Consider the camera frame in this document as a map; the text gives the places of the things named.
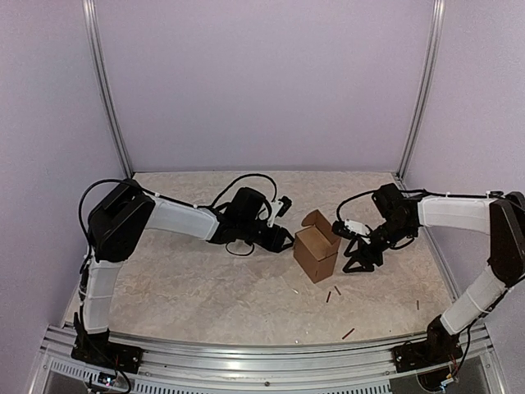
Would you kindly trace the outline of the right robot arm white sleeve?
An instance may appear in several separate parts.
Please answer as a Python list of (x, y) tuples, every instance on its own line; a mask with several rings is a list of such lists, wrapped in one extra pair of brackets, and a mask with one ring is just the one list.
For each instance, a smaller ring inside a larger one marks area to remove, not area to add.
[(432, 349), (457, 345), (462, 332), (487, 316), (524, 279), (522, 192), (438, 194), (387, 184), (373, 191), (372, 200), (384, 219), (379, 227), (388, 232), (390, 248), (427, 227), (433, 236), (456, 236), (449, 244), (460, 250), (450, 254), (450, 260), (473, 270), (462, 294), (428, 325)]

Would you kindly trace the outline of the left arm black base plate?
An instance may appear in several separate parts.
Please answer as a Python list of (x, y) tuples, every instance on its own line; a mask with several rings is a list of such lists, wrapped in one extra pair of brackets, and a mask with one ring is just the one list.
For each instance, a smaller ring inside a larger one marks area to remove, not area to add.
[(71, 352), (74, 360), (124, 373), (138, 373), (144, 351), (137, 346), (109, 341), (109, 332), (80, 335)]

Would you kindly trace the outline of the robot arm white sleeve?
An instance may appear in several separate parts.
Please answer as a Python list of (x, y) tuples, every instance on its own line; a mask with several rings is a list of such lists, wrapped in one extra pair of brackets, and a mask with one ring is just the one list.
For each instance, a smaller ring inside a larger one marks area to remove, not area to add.
[(427, 227), (433, 236), (456, 236), (449, 244), (460, 250), (450, 254), (450, 260), (473, 270), (462, 294), (428, 325), (432, 349), (457, 345), (462, 332), (487, 316), (524, 279), (522, 192), (438, 194), (387, 184), (373, 191), (372, 200), (384, 219), (379, 227), (388, 232), (390, 248)]
[(118, 273), (147, 229), (192, 236), (214, 244), (242, 240), (264, 244), (272, 226), (253, 212), (228, 215), (210, 206), (182, 202), (146, 190), (133, 179), (106, 179), (92, 187), (115, 183), (83, 226), (89, 246), (82, 285), (80, 321), (89, 335), (109, 329), (109, 314)]

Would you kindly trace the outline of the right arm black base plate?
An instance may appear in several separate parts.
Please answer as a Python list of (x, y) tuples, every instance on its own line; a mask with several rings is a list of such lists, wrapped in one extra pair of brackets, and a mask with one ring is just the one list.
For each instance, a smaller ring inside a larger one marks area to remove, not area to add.
[(392, 358), (397, 373), (404, 373), (416, 369), (424, 369), (438, 364), (448, 363), (452, 359), (463, 356), (461, 346), (451, 348), (437, 347), (432, 349), (428, 341), (406, 341), (391, 350)]

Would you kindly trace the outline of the left robot arm white sleeve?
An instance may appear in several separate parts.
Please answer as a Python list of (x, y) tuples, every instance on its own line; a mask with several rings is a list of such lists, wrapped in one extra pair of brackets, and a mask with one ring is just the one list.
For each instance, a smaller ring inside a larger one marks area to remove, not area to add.
[(118, 273), (147, 229), (192, 236), (214, 244), (242, 240), (264, 244), (272, 226), (253, 212), (228, 215), (210, 206), (182, 202), (146, 190), (133, 179), (106, 179), (92, 187), (115, 183), (83, 226), (89, 246), (82, 285), (80, 321), (89, 335), (109, 329), (109, 314)]

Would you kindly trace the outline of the brown cardboard box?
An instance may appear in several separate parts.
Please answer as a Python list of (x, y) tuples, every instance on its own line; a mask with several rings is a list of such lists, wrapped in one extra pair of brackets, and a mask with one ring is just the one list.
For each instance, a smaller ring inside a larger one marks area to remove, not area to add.
[(293, 256), (311, 282), (318, 283), (333, 275), (341, 238), (318, 209), (310, 212), (301, 226), (294, 236)]

